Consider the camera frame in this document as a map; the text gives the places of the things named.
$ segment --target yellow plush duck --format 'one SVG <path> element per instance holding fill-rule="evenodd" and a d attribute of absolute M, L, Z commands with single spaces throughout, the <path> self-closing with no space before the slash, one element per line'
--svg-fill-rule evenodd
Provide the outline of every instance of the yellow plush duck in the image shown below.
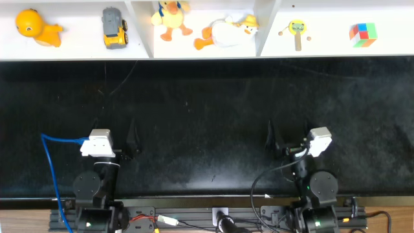
<path fill-rule="evenodd" d="M 201 50 L 207 45 L 226 48 L 250 41 L 257 32 L 259 25 L 256 17 L 248 15 L 241 23 L 234 23 L 231 17 L 214 21 L 211 27 L 202 30 L 204 39 L 195 39 L 194 47 Z"/>
<path fill-rule="evenodd" d="M 180 28 L 182 34 L 185 36 L 193 33 L 191 29 L 186 28 L 183 24 L 184 13 L 182 11 L 190 10 L 188 3 L 180 3 L 179 1 L 159 1 L 158 5 L 160 8 L 151 18 L 151 22 L 155 26 L 163 24 L 167 27 L 167 32 L 161 35 L 161 38 L 164 41 L 172 40 L 172 33 L 176 28 Z"/>
<path fill-rule="evenodd" d="M 59 47 L 61 44 L 59 32 L 63 31 L 62 27 L 48 25 L 36 10 L 20 12 L 16 17 L 16 26 L 20 34 L 34 38 L 40 45 Z"/>

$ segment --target black tabletop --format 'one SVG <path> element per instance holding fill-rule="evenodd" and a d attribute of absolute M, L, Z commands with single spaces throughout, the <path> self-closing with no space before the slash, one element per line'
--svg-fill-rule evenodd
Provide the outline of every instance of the black tabletop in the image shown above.
<path fill-rule="evenodd" d="M 248 194 L 282 162 L 264 150 L 269 119 L 287 141 L 305 122 L 329 128 L 317 161 L 341 195 L 414 194 L 411 57 L 138 61 L 125 79 L 134 64 L 0 63 L 0 198 L 54 197 L 40 133 L 87 137 L 97 125 L 121 144 L 132 119 L 143 151 L 121 161 L 117 198 Z M 61 195 L 72 197 L 93 159 L 48 145 Z M 280 171 L 257 193 L 297 195 Z"/>

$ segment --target duck's beak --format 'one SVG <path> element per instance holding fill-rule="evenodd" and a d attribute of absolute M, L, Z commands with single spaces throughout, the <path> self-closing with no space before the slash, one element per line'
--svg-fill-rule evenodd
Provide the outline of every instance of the duck's beak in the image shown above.
<path fill-rule="evenodd" d="M 170 3 L 168 3 L 167 5 L 167 10 L 171 13 L 171 14 L 176 14 L 179 11 L 179 7 L 177 6 L 177 2 L 176 1 L 172 1 Z"/>

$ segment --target rubik's cube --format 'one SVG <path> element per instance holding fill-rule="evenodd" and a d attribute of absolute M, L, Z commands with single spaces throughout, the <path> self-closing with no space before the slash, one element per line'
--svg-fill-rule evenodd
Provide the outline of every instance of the rubik's cube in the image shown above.
<path fill-rule="evenodd" d="M 349 32 L 354 48 L 369 47 L 378 38 L 374 23 L 359 23 Z"/>

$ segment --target toy vehicle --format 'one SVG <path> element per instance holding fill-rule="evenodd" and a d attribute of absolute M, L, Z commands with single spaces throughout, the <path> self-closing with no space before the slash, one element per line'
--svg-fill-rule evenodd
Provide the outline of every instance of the toy vehicle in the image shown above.
<path fill-rule="evenodd" d="M 122 49 L 128 44 L 127 21 L 122 19 L 121 11 L 109 7 L 103 10 L 103 40 L 107 49 Z"/>

